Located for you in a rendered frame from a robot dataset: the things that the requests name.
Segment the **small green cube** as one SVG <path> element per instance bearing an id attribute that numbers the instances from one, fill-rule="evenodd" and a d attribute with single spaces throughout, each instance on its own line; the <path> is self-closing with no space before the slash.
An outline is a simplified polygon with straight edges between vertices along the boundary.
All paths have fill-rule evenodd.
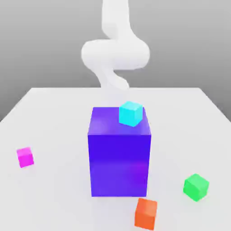
<path id="1" fill-rule="evenodd" d="M 199 174 L 193 174 L 185 180 L 183 192 L 197 202 L 207 195 L 208 188 L 209 181 Z"/>

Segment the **large purple box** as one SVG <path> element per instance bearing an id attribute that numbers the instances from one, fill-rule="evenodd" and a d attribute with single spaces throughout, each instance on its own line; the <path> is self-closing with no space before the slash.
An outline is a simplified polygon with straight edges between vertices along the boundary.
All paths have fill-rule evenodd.
<path id="1" fill-rule="evenodd" d="M 94 107 L 88 129 L 93 197 L 145 197 L 151 147 L 146 114 L 135 127 L 119 123 L 117 107 Z"/>

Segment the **small cyan cube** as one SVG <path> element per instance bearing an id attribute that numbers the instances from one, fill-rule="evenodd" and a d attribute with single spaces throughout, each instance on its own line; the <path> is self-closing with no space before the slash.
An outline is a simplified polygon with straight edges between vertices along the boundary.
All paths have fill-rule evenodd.
<path id="1" fill-rule="evenodd" d="M 143 106 L 127 101 L 119 107 L 119 123 L 131 127 L 137 126 L 143 119 Z"/>

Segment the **small magenta cube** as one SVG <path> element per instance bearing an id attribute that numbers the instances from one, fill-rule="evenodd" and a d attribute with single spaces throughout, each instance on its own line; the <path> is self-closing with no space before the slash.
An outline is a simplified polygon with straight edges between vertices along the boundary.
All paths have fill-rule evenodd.
<path id="1" fill-rule="evenodd" d="M 34 159 L 30 147 L 18 149 L 17 156 L 21 168 L 34 164 Z"/>

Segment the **small orange cube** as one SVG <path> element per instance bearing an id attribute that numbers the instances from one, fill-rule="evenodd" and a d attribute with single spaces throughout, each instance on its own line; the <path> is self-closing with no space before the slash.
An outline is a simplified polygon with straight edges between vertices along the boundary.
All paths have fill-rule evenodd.
<path id="1" fill-rule="evenodd" d="M 157 213 L 157 202 L 139 198 L 134 216 L 134 225 L 148 230 L 154 230 Z"/>

